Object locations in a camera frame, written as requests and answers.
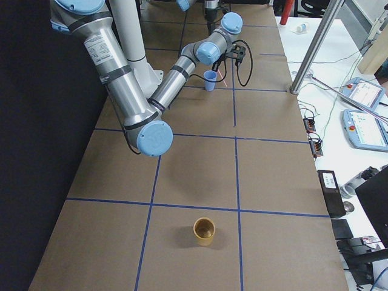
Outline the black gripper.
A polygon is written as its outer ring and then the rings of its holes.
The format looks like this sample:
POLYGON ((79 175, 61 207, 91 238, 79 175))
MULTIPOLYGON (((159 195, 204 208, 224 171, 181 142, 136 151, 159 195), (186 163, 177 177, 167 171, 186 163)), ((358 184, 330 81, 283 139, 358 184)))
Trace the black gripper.
POLYGON ((207 22, 207 26, 211 27, 216 20, 216 10, 210 9, 210 8, 205 8, 204 9, 204 18, 207 22))
POLYGON ((225 59, 226 59, 225 54, 222 54, 222 55, 219 57, 219 59, 213 63, 213 65, 212 65, 212 70, 213 70, 214 72, 217 72, 218 69, 219 69, 219 66, 221 65, 222 62, 225 61, 225 59))

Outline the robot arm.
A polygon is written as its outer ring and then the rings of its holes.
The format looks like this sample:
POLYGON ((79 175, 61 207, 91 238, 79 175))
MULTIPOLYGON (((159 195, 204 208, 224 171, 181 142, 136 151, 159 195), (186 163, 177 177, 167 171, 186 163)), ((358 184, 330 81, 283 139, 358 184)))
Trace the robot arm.
POLYGON ((176 4, 182 12, 187 12, 192 9, 198 11, 209 27, 216 24, 219 1, 176 0, 176 4))
POLYGON ((147 156, 163 155, 173 141, 162 114, 198 64, 228 54, 243 19, 226 13, 203 40, 186 45, 168 73, 154 70, 144 48, 135 1, 51 1, 52 28, 80 39, 106 86, 130 147, 147 156))

